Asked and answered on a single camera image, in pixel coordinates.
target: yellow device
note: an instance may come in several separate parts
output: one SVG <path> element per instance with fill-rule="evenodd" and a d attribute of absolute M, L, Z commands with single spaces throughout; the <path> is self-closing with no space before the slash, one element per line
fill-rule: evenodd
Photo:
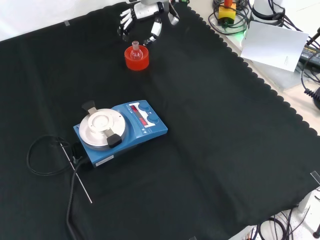
<path fill-rule="evenodd" d="M 230 8 L 236 9 L 237 5 L 232 3 Z M 218 12 L 218 22 L 222 25 L 225 23 L 227 24 L 234 24 L 236 19 L 236 11 L 233 9 L 225 8 L 223 5 L 219 7 Z"/>

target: black cable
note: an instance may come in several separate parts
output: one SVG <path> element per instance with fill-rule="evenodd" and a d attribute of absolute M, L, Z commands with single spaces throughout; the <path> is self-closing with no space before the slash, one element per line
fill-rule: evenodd
<path fill-rule="evenodd" d="M 271 222 L 275 222 L 276 224 L 278 224 L 281 227 L 281 230 L 282 230 L 282 238 L 281 238 L 281 240 L 285 240 L 286 239 L 286 229 L 285 229 L 285 226 L 283 225 L 283 223 L 281 221 L 279 221 L 275 217 L 269 217 L 266 221 L 271 221 Z M 258 230 L 261 240 L 265 240 L 264 237 L 261 234 L 261 226 L 262 226 L 262 224 L 264 222 L 262 222 L 260 224 L 260 227 L 259 227 L 259 230 Z"/>
<path fill-rule="evenodd" d="M 308 57 L 308 59 L 305 61 L 303 67 L 302 67 L 302 70 L 301 70 L 301 73 L 300 73 L 300 78 L 301 78 L 301 83 L 302 83 L 302 86 L 303 88 L 305 89 L 304 93 L 307 94 L 308 96 L 320 101 L 320 95 L 318 95 L 317 93 L 315 93 L 314 91 L 311 91 L 310 89 L 306 88 L 305 84 L 304 84 L 304 73 L 305 73 L 305 69 L 306 69 L 306 66 L 308 64 L 308 62 L 310 61 L 310 59 L 312 59 L 314 56 L 316 56 L 317 54 L 319 54 L 319 52 L 315 52 L 314 54 L 312 54 L 310 57 Z"/>
<path fill-rule="evenodd" d="M 247 0 L 245 0 L 245 1 L 238 0 L 238 1 L 234 2 L 234 3 L 237 3 L 236 9 L 234 9 L 232 7 L 229 7 L 229 6 L 224 6 L 224 1 L 220 1 L 220 0 L 218 0 L 218 1 L 214 0 L 213 1 L 213 13 L 209 15 L 208 22 L 216 32 L 218 32 L 220 34 L 223 34 L 223 35 L 226 35 L 226 36 L 230 36 L 230 35 L 236 35 L 236 34 L 239 34 L 239 33 L 243 33 L 247 29 L 247 24 L 249 22 L 249 18 L 248 18 L 249 9 L 247 8 L 247 5 L 248 5 Z M 211 21 L 210 21 L 211 16 L 214 16 L 218 23 L 220 22 L 220 20 L 218 19 L 217 15 L 216 15 L 216 13 L 219 11 L 219 7 L 224 7 L 226 9 L 232 9 L 232 10 L 235 11 L 236 15 L 241 16 L 241 19 L 238 22 L 233 23 L 233 24 L 228 24 L 227 22 L 225 22 L 222 27 L 224 29 L 227 29 L 227 28 L 231 28 L 231 29 L 242 28 L 240 31 L 223 32 L 223 31 L 221 31 L 220 29 L 218 29 L 216 26 L 214 26 L 211 23 Z"/>
<path fill-rule="evenodd" d="M 255 233 L 254 233 L 254 236 L 253 236 L 253 237 L 252 237 L 252 235 L 253 235 L 253 232 L 254 232 L 254 228 L 252 229 L 252 231 L 251 231 L 251 236 L 250 236 L 250 239 L 251 239 L 251 240 L 256 240 L 257 235 L 258 235 L 258 232 L 259 232 L 259 229 L 260 229 L 260 224 L 258 224 L 258 225 L 256 226 L 256 230 L 255 230 Z"/>
<path fill-rule="evenodd" d="M 287 224 L 289 225 L 289 227 L 290 227 L 290 229 L 291 229 L 291 232 L 292 232 L 292 227 L 291 227 L 291 223 L 289 222 L 289 219 L 287 218 L 287 216 L 284 214 L 283 211 L 281 211 L 281 213 L 282 213 L 282 215 L 285 217 L 286 222 L 287 222 Z"/>
<path fill-rule="evenodd" d="M 317 75 L 315 74 L 315 72 L 312 70 L 312 68 L 310 69 L 310 73 L 316 78 L 316 80 L 320 83 L 320 79 L 317 77 Z"/>
<path fill-rule="evenodd" d="M 297 30 L 298 32 L 303 32 L 301 29 L 299 29 L 298 27 L 296 27 L 296 25 L 294 25 L 294 23 L 290 20 L 290 18 L 285 15 L 284 16 L 284 21 L 289 24 L 291 27 L 293 27 L 295 30 Z M 313 41 L 313 43 L 317 44 L 318 46 L 315 46 L 312 42 L 310 42 L 309 40 L 307 40 L 307 43 L 311 44 L 312 46 L 314 46 L 316 49 L 320 48 L 320 44 L 317 41 Z"/>
<path fill-rule="evenodd" d="M 314 79 L 312 76 L 310 76 L 308 73 L 306 73 L 306 71 L 304 71 L 304 76 L 308 79 L 311 79 L 312 81 L 314 81 L 315 83 L 320 84 L 320 81 L 318 81 L 317 79 Z"/>
<path fill-rule="evenodd" d="M 278 240 L 277 228 L 276 228 L 276 215 L 273 215 L 273 223 L 274 223 L 274 231 L 275 231 L 275 238 Z"/>
<path fill-rule="evenodd" d="M 212 1 L 212 8 L 214 9 L 215 6 L 223 3 L 223 0 L 213 0 Z M 237 10 L 241 11 L 242 7 L 240 5 L 243 5 L 244 7 L 248 6 L 248 0 L 236 0 L 233 2 L 234 4 L 236 4 L 236 8 Z"/>
<path fill-rule="evenodd" d="M 38 176 L 55 176 L 55 175 L 59 175 L 65 171 L 67 171 L 68 169 L 70 169 L 70 164 L 68 163 L 65 167 L 63 167 L 62 169 L 59 169 L 57 171 L 51 171 L 51 172 L 40 172 L 40 171 L 36 171 L 31 167 L 30 164 L 30 159 L 31 159 L 31 155 L 32 155 L 32 150 L 35 147 L 36 144 L 38 144 L 41 140 L 45 139 L 45 138 L 53 138 L 57 143 L 64 143 L 67 144 L 65 145 L 65 147 L 71 147 L 71 145 L 65 141 L 62 137 L 59 136 L 54 136 L 54 135 L 42 135 L 39 138 L 37 138 L 29 147 L 29 150 L 26 154 L 26 166 L 27 168 L 35 175 Z"/>
<path fill-rule="evenodd" d="M 281 7 L 282 8 L 282 12 L 275 12 L 274 14 L 271 14 L 271 15 L 264 15 L 264 14 L 256 11 L 254 6 L 251 6 L 250 0 L 248 0 L 248 6 L 249 6 L 251 12 L 255 16 L 257 16 L 259 19 L 266 20 L 266 21 L 282 20 L 283 17 L 285 16 L 285 14 L 286 14 L 286 10 L 285 10 L 284 7 Z"/>
<path fill-rule="evenodd" d="M 298 228 L 298 227 L 300 227 L 300 225 L 305 221 L 306 216 L 307 216 L 307 214 L 308 214 L 309 210 L 310 210 L 310 206 L 309 206 L 309 208 L 308 208 L 308 211 L 306 211 L 306 213 L 305 213 L 305 215 L 304 215 L 304 217 L 303 217 L 302 221 L 300 222 L 300 224 L 299 224 L 298 226 L 296 226 L 296 227 L 295 227 L 295 229 L 293 229 L 293 231 L 291 232 L 291 234 L 292 234 L 292 235 L 293 235 L 294 231 L 295 231 L 295 230 L 297 230 L 297 228 Z"/>
<path fill-rule="evenodd" d="M 76 178 L 76 174 L 77 174 L 77 171 L 80 168 L 80 166 L 83 164 L 86 164 L 86 163 L 87 163 L 86 161 L 79 162 L 79 164 L 74 169 L 74 172 L 72 174 L 72 179 L 71 179 L 70 197 L 69 197 L 68 207 L 66 210 L 65 223 L 66 223 L 66 226 L 67 226 L 73 240 L 77 240 L 76 233 L 73 230 L 73 227 L 71 226 L 71 223 L 70 223 L 70 215 L 71 215 L 71 206 L 72 206 L 73 195 L 74 195 L 75 178 Z"/>

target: metal rod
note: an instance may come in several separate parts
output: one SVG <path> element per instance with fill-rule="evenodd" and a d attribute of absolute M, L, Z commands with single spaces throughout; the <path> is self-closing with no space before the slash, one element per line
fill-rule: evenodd
<path fill-rule="evenodd" d="M 70 161 L 70 158 L 69 158 L 69 156 L 68 156 L 68 154 L 67 154 L 67 152 L 66 152 L 66 150 L 65 150 L 64 146 L 63 146 L 61 143 L 60 143 L 60 145 L 61 145 L 61 147 L 62 147 L 62 149 L 63 149 L 63 151 L 64 151 L 64 154 L 65 154 L 65 155 L 66 155 L 66 157 L 68 158 L 69 163 L 70 163 L 70 165 L 71 165 L 71 167 L 73 168 L 73 171 L 74 171 L 74 170 L 75 170 L 75 168 L 74 168 L 74 166 L 72 165 L 72 163 L 71 163 L 71 161 Z M 81 184 L 81 186 L 82 186 L 82 188 L 83 188 L 83 190 L 84 190 L 84 192 L 85 192 L 86 196 L 88 197 L 88 199 L 89 199 L 90 203 L 92 204 L 91 198 L 90 198 L 90 196 L 89 196 L 89 194 L 88 194 L 88 192 L 87 192 L 87 190 L 86 190 L 85 186 L 83 185 L 83 183 L 82 183 L 82 181 L 81 181 L 81 179 L 80 179 L 80 177 L 79 177 L 78 173 L 76 173 L 75 175 L 77 176 L 77 178 L 78 178 L 78 180 L 79 180 L 79 182 L 80 182 L 80 184 Z"/>

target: power cable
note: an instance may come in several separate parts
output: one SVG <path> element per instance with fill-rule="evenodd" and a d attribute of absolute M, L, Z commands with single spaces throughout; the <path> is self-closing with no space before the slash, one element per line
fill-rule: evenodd
<path fill-rule="evenodd" d="M 249 9 L 247 8 L 248 0 L 237 0 L 237 1 L 234 1 L 233 3 L 236 4 L 236 8 L 225 6 L 224 5 L 224 1 L 222 1 L 222 0 L 213 0 L 213 3 L 212 3 L 213 13 L 210 14 L 209 17 L 208 17 L 208 22 L 211 25 L 211 27 L 216 32 L 218 32 L 220 34 L 223 34 L 223 35 L 226 35 L 226 36 L 243 33 L 247 29 L 247 25 L 249 23 L 249 18 L 248 18 Z M 241 28 L 241 30 L 234 31 L 234 32 L 223 32 L 220 29 L 218 29 L 215 25 L 212 24 L 211 19 L 210 19 L 212 16 L 214 16 L 214 18 L 217 20 L 217 23 L 220 22 L 220 20 L 218 19 L 218 16 L 216 15 L 216 13 L 219 11 L 220 7 L 223 7 L 225 9 L 234 10 L 235 14 L 237 16 L 241 16 L 241 19 L 238 22 L 233 23 L 233 24 L 229 24 L 227 22 L 224 22 L 223 24 L 221 24 L 221 27 L 223 29 L 227 29 L 227 28 L 239 29 L 239 28 Z"/>
<path fill-rule="evenodd" d="M 66 210 L 65 223 L 66 223 L 66 226 L 67 226 L 69 233 L 70 233 L 73 240 L 78 239 L 76 236 L 76 233 L 73 230 L 73 227 L 71 226 L 71 223 L 70 223 L 70 216 L 71 216 L 71 210 L 72 210 L 71 208 L 72 208 L 72 202 L 73 202 L 73 196 L 74 196 L 75 178 L 76 178 L 76 174 L 77 174 L 77 171 L 80 168 L 80 166 L 83 164 L 86 164 L 86 163 L 87 163 L 86 161 L 80 161 L 78 163 L 78 165 L 74 169 L 74 172 L 72 174 L 72 179 L 71 179 L 70 195 L 69 195 L 68 207 Z"/>
<path fill-rule="evenodd" d="M 59 137 L 59 136 L 54 136 L 54 135 L 42 135 L 40 136 L 39 138 L 37 138 L 35 141 L 33 141 L 33 143 L 30 145 L 29 149 L 28 149 L 28 152 L 26 154 L 26 166 L 27 168 L 30 170 L 30 172 L 32 172 L 33 174 L 35 175 L 38 175 L 38 176 L 44 176 L 44 177 L 47 177 L 47 176 L 56 176 L 56 175 L 59 175 L 61 173 L 64 173 L 65 171 L 69 170 L 70 169 L 70 164 L 68 163 L 65 167 L 59 169 L 59 170 L 56 170 L 56 171 L 50 171 L 50 172 L 40 172 L 40 171 L 37 171 L 37 170 L 34 170 L 32 167 L 31 167 L 31 155 L 33 153 L 33 149 L 34 147 L 40 142 L 42 141 L 43 139 L 46 139 L 46 138 L 49 138 L 49 139 L 54 139 L 54 142 L 55 143 L 61 143 L 61 144 L 64 144 L 63 146 L 64 147 L 70 147 L 71 150 L 72 150 L 72 146 L 67 142 L 65 141 L 62 137 Z"/>

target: label sticker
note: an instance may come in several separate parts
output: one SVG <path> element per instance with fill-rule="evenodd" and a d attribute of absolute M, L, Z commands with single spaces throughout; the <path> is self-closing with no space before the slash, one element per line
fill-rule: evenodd
<path fill-rule="evenodd" d="M 114 157 L 115 157 L 114 155 L 108 156 L 107 158 L 103 159 L 102 161 L 96 163 L 95 166 L 98 167 L 99 165 L 104 164 L 105 162 L 108 162 L 109 160 L 113 159 Z"/>

